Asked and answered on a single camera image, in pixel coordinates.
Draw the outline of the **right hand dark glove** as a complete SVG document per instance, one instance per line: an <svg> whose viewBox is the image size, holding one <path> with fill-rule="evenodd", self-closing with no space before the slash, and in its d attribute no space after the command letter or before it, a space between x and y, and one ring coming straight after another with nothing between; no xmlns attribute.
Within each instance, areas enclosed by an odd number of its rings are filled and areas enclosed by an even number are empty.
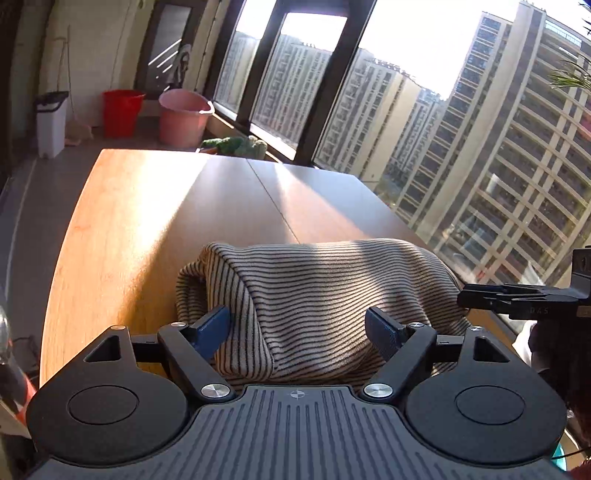
<svg viewBox="0 0 591 480"><path fill-rule="evenodd" d="M528 344L534 368L573 412L590 445L590 319L538 321Z"/></svg>

